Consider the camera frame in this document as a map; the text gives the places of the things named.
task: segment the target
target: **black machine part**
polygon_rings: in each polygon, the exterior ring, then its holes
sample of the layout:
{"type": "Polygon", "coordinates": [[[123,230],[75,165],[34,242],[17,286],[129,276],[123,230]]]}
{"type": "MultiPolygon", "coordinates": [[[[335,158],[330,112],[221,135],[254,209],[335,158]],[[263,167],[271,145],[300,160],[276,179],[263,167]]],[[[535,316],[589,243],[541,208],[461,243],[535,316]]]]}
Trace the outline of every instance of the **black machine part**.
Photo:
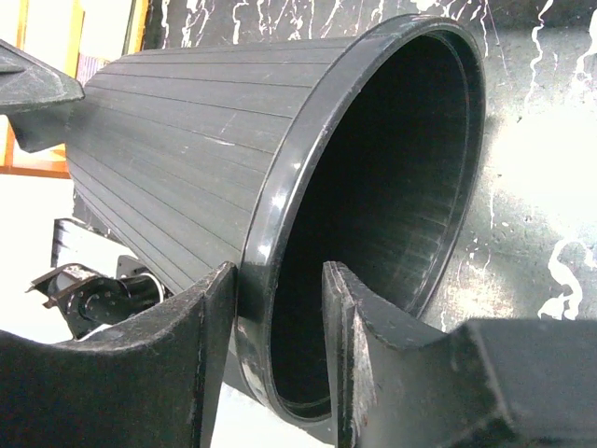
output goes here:
{"type": "Polygon", "coordinates": [[[8,115],[21,149],[65,141],[72,103],[84,98],[76,79],[0,40],[0,115],[8,115]]]}

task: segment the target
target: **black metal bracket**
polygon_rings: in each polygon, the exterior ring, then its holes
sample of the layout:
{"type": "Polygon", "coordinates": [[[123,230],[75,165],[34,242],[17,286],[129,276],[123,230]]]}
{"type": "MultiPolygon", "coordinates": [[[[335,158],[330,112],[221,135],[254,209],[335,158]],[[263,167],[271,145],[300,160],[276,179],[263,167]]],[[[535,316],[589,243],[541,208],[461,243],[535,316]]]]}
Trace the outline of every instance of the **black metal bracket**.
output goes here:
{"type": "Polygon", "coordinates": [[[76,339],[101,325],[114,325],[163,301],[159,280],[137,268],[134,275],[115,279],[77,263],[63,265],[32,282],[49,299],[44,306],[57,306],[76,339]]]}

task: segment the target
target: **cylinder opening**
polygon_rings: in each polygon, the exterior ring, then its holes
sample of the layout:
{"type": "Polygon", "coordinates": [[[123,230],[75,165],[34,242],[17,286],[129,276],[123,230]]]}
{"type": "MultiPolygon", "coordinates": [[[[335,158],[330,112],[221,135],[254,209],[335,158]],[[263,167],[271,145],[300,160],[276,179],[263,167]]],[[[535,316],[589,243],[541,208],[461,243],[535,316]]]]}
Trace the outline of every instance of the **cylinder opening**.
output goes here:
{"type": "Polygon", "coordinates": [[[460,37],[442,36],[413,39],[373,75],[300,204],[271,323],[275,387],[298,417],[330,409],[323,263],[345,263],[374,292],[417,315],[450,254],[477,168],[479,139],[467,136],[481,129],[481,119],[470,117],[482,115],[482,85],[473,51],[460,37]]]}

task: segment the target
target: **black cylinder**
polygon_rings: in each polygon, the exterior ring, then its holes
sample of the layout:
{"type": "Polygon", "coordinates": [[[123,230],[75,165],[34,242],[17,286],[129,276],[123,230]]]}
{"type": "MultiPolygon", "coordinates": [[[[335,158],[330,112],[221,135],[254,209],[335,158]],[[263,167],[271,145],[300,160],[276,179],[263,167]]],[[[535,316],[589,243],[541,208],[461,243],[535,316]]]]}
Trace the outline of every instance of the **black cylinder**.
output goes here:
{"type": "Polygon", "coordinates": [[[236,262],[247,384],[290,421],[325,418],[322,265],[424,308],[478,169],[473,38],[402,16],[357,39],[144,51],[85,89],[78,192],[173,292],[236,262]]]}

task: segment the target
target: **ribbed cylinder surface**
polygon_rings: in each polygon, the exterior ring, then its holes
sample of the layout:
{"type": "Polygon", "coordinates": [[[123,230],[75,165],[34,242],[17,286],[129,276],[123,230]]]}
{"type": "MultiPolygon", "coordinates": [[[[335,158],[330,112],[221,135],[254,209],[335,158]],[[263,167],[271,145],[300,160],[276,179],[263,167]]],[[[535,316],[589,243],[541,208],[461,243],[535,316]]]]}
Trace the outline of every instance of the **ribbed cylinder surface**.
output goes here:
{"type": "Polygon", "coordinates": [[[276,149],[352,41],[150,50],[109,64],[70,121],[77,191],[173,292],[238,263],[276,149]]]}

